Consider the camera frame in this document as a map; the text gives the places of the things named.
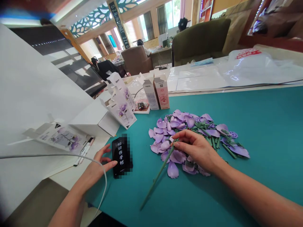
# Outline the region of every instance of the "white box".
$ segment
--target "white box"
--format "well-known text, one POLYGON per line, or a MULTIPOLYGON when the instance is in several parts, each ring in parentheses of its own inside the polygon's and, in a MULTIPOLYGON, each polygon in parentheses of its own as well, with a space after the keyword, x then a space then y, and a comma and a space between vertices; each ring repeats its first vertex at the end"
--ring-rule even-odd
POLYGON ((120 124, 101 102, 109 98, 111 98, 109 92, 104 91, 69 124, 91 136, 114 137, 120 124))

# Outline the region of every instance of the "wooden panel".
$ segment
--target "wooden panel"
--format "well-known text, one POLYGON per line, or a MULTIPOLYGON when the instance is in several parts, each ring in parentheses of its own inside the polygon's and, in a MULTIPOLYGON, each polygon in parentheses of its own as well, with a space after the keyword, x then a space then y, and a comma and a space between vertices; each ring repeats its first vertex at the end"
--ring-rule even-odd
POLYGON ((90 62, 91 60, 87 57, 87 55, 84 53, 82 48, 80 47, 79 43, 77 40, 74 38, 73 34, 70 32, 68 29, 61 29, 60 30, 62 34, 71 41, 72 45, 76 50, 82 55, 82 57, 87 61, 90 62))
POLYGON ((114 27, 116 27, 116 22, 114 20, 110 20, 108 22, 105 22, 104 24, 101 24, 99 27, 96 27, 95 29, 88 31, 84 35, 81 35, 79 38, 76 38, 76 41, 79 44, 85 43, 92 38, 98 37, 98 35, 108 32, 114 27))
POLYGON ((152 8, 156 8, 160 5, 163 5, 171 0, 148 0, 142 2, 141 4, 131 8, 130 10, 126 11, 125 13, 121 14, 121 18, 124 23, 150 11, 152 8))

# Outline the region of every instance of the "white cable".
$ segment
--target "white cable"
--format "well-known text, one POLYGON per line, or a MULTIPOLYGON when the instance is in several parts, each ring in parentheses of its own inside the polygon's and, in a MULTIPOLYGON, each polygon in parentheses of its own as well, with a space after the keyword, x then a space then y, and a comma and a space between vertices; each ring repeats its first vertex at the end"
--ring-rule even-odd
POLYGON ((103 169, 103 172, 104 172, 104 176, 105 176, 105 188, 104 188, 104 192, 103 192, 103 195, 102 195, 102 198, 101 198, 101 201, 100 201, 100 204, 98 206, 98 209, 96 211, 96 214, 93 218, 93 220, 95 219, 95 217, 97 216, 98 214, 98 210, 100 209, 101 207, 101 204, 102 204, 102 201, 103 201, 103 198, 104 198, 104 195, 105 195, 105 191, 106 191, 106 188, 107 188, 107 177, 106 177, 106 171, 105 171, 105 168, 103 167, 103 165, 94 160, 94 159, 91 159, 91 158, 88 158, 88 157, 85 157, 85 156, 82 156, 82 155, 78 155, 78 154, 28 154, 28 155, 8 155, 8 156, 0 156, 0 159, 9 159, 9 158, 27 158, 27 157, 44 157, 44 156, 77 156, 77 157, 81 157, 81 158, 85 158, 85 159, 88 159, 90 161, 93 161, 93 162, 96 162, 98 163, 100 166, 102 166, 102 169, 103 169))

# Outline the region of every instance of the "floor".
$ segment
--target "floor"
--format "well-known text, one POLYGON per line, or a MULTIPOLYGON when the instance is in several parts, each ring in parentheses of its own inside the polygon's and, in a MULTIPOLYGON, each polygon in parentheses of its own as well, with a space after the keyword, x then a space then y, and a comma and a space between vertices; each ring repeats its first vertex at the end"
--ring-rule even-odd
MULTIPOLYGON (((5 221, 5 226, 46 227, 57 208, 67 195, 68 190, 61 187, 51 179, 45 179, 28 195, 17 209, 5 221)), ((88 208, 85 204, 81 227, 87 227, 95 213, 96 208, 88 208)))

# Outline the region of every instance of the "teal cutting mat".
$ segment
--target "teal cutting mat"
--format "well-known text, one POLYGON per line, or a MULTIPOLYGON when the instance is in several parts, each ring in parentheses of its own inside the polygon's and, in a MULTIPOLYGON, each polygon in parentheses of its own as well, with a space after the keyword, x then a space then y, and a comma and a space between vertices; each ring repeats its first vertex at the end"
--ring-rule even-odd
MULTIPOLYGON (((228 189, 214 176, 190 175, 177 164, 179 177, 171 179, 167 168, 151 198, 140 212, 162 161, 150 150, 154 142, 148 130, 158 118, 175 109, 196 115, 209 114, 216 124, 235 131, 250 159, 234 160, 221 147, 219 155, 231 166, 282 196, 303 205, 303 87, 170 97, 169 110, 136 115, 127 133, 133 154, 133 172, 122 179, 107 174, 108 187, 101 210, 133 226, 256 226, 228 189)), ((98 207, 104 190, 102 178, 87 194, 98 207)))

